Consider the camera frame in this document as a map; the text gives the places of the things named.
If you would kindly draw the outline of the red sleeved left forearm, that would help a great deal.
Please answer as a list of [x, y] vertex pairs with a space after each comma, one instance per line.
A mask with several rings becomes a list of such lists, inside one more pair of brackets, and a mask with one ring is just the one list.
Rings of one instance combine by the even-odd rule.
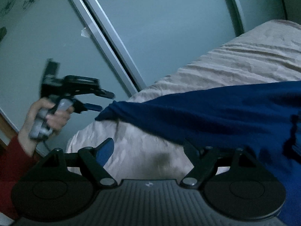
[[1, 213], [8, 218], [19, 218], [11, 200], [14, 185], [22, 175], [35, 163], [32, 155], [28, 155], [16, 135], [11, 139], [7, 149], [1, 155]]

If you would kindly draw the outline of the person's left hand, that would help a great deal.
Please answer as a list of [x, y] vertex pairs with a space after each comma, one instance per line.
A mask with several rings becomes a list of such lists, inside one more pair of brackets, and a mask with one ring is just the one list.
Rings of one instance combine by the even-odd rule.
[[[29, 108], [24, 124], [18, 133], [18, 141], [20, 143], [20, 146], [29, 157], [33, 156], [38, 144], [37, 141], [29, 138], [29, 132], [34, 124], [35, 117], [40, 109], [51, 109], [54, 106], [54, 103], [52, 103], [48, 99], [41, 98], [38, 101], [34, 102]], [[54, 131], [54, 135], [58, 135], [60, 133], [61, 129], [67, 124], [73, 112], [74, 107], [69, 107], [65, 111], [57, 110], [54, 114], [48, 114], [45, 117], [46, 123]]]

